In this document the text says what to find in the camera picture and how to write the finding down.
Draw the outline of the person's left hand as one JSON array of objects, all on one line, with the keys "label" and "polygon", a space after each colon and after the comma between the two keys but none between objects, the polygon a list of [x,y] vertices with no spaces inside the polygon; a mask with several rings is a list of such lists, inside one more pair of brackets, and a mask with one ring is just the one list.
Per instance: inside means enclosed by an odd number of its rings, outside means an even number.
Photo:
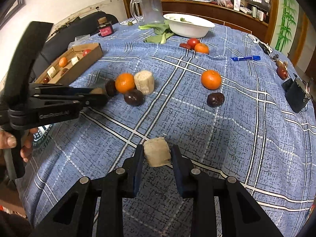
[{"label": "person's left hand", "polygon": [[[33,152],[33,137],[38,132],[38,128],[32,128],[29,130],[24,145],[21,147],[20,155],[24,162],[28,162],[31,159]],[[12,149],[17,145],[17,139],[11,133],[1,130],[1,149]]]}]

